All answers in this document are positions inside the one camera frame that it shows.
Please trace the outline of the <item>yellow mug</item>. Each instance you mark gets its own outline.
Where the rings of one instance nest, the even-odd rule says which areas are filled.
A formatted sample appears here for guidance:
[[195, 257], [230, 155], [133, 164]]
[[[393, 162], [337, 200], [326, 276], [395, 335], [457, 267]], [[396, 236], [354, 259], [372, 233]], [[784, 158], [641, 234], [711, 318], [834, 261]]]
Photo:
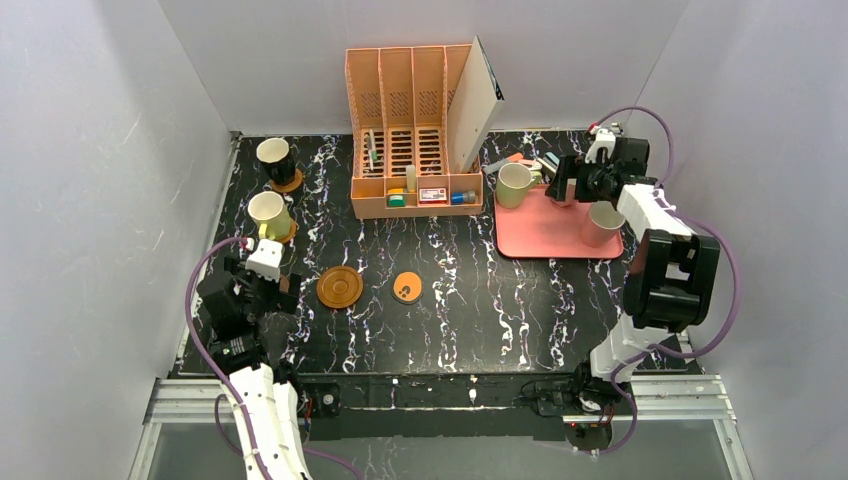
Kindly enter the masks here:
[[248, 202], [248, 214], [258, 229], [260, 239], [274, 240], [289, 231], [293, 220], [284, 198], [276, 191], [263, 191]]

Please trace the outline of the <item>black mug white inside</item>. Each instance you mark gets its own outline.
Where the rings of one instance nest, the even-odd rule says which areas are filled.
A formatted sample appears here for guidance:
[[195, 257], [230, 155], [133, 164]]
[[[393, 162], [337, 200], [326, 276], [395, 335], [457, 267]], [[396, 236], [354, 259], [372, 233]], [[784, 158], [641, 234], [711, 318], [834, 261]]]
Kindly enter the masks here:
[[268, 138], [256, 148], [257, 159], [276, 185], [284, 186], [295, 179], [296, 165], [290, 153], [290, 144], [282, 137]]

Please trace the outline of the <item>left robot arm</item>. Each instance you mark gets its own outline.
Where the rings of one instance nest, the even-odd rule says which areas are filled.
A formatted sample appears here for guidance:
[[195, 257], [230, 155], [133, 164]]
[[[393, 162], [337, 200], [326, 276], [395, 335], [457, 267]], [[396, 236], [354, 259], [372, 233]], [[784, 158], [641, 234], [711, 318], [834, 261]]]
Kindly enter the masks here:
[[273, 367], [260, 320], [285, 305], [278, 282], [226, 257], [200, 281], [200, 318], [210, 329], [207, 352], [222, 371], [225, 396], [250, 479], [310, 479], [297, 420], [300, 390]]

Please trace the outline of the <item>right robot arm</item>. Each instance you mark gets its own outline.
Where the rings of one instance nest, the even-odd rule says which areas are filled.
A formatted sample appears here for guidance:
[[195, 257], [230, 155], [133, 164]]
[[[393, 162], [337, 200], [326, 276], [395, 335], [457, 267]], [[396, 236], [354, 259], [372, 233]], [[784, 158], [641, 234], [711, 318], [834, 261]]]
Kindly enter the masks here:
[[643, 139], [596, 138], [585, 154], [563, 157], [546, 190], [553, 200], [609, 203], [639, 245], [626, 276], [622, 312], [607, 337], [574, 371], [573, 397], [615, 402], [638, 364], [666, 338], [706, 318], [720, 242], [676, 215], [661, 183], [647, 174]]

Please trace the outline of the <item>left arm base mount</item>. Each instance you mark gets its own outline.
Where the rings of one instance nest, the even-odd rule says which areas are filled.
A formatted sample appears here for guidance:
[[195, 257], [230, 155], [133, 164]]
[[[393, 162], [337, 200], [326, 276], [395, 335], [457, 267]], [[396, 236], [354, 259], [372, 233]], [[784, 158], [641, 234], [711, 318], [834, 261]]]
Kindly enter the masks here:
[[341, 410], [341, 386], [330, 380], [296, 379], [296, 422], [304, 447], [311, 440], [316, 419], [333, 419]]

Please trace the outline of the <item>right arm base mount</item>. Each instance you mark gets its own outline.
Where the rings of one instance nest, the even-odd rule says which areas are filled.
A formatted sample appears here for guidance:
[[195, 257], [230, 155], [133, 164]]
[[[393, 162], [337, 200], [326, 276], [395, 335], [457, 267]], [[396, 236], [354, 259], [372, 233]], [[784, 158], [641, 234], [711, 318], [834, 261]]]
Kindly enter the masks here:
[[613, 420], [634, 411], [628, 382], [610, 383], [593, 376], [581, 379], [531, 380], [519, 389], [518, 401], [542, 418], [558, 418], [571, 447], [586, 454], [612, 453], [624, 440], [614, 439]]

